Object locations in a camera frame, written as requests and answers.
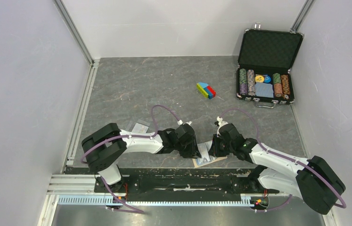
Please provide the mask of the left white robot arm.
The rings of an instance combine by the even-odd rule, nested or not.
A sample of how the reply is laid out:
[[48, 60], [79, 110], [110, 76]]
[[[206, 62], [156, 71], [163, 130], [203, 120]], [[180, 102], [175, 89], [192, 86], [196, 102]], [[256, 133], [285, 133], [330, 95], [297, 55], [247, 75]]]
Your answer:
[[134, 133], [110, 123], [82, 141], [84, 154], [81, 162], [91, 172], [99, 174], [113, 192], [120, 191], [124, 179], [116, 164], [124, 153], [164, 154], [178, 151], [183, 158], [200, 158], [194, 129], [187, 123], [176, 129], [168, 128], [153, 133]]

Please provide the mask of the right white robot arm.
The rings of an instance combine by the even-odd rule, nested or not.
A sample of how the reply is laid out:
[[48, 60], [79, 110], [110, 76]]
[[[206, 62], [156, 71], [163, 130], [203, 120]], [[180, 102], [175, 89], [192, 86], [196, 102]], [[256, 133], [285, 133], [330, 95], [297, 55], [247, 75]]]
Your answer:
[[329, 164], [319, 156], [296, 157], [270, 148], [253, 138], [244, 138], [232, 123], [216, 122], [217, 132], [209, 154], [255, 164], [248, 176], [254, 192], [273, 189], [301, 198], [312, 210], [326, 215], [337, 205], [346, 186]]

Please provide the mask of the beige card holder wallet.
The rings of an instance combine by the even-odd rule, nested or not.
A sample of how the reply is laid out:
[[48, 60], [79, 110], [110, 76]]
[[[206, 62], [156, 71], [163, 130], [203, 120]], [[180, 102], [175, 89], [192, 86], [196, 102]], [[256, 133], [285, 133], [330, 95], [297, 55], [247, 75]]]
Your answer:
[[197, 145], [201, 157], [193, 159], [195, 168], [199, 168], [217, 161], [225, 160], [227, 157], [213, 157], [209, 155], [209, 150], [212, 146], [212, 141], [207, 141]]

